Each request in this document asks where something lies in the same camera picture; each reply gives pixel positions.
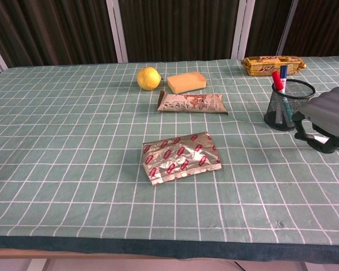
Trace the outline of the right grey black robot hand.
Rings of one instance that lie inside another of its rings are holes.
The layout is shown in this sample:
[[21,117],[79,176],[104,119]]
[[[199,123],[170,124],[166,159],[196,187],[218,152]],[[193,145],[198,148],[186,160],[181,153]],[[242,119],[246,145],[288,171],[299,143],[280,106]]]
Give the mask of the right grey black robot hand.
[[[307,142],[318,152],[331,154],[339,149],[339,87],[320,94],[300,106],[293,114],[296,128],[295,138]],[[302,121],[308,120],[312,128],[320,134],[306,133]]]

